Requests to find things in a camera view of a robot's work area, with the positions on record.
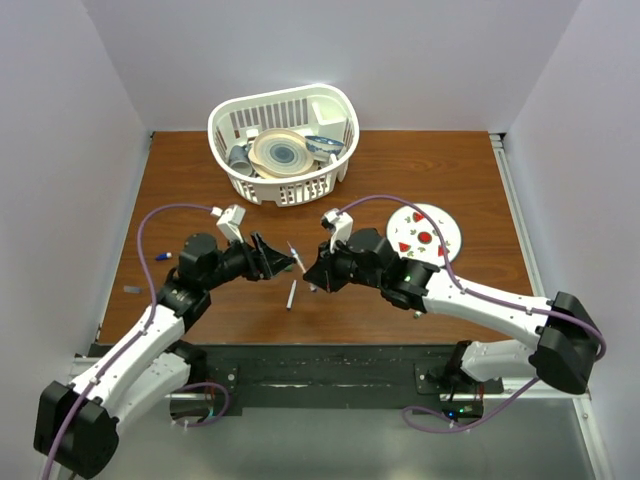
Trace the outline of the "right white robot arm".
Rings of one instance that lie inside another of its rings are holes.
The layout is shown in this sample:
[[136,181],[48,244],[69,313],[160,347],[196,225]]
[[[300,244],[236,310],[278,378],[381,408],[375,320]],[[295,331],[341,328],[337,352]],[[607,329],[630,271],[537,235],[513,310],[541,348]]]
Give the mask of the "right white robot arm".
[[321,243],[303,278],[329,293],[347,284],[375,288],[397,308],[449,315],[506,335],[501,342],[471,342],[453,357],[445,379],[459,393],[489,379],[523,375],[580,395],[605,350],[600,330],[577,297],[521,296],[459,279],[400,256],[374,228],[358,230],[346,241]]

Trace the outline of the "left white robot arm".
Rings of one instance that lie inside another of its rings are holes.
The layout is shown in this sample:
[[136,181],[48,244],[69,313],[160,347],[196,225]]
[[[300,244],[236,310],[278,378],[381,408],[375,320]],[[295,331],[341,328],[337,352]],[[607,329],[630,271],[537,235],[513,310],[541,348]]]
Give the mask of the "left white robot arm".
[[42,478],[59,464],[84,478],[100,473],[113,457],[126,419],[174,391],[196,392],[207,368],[169,352],[211,304],[211,290],[243,277],[269,280],[294,264],[254,232],[220,249],[214,236],[190,236],[139,321],[92,367],[40,394],[34,448],[45,455]]

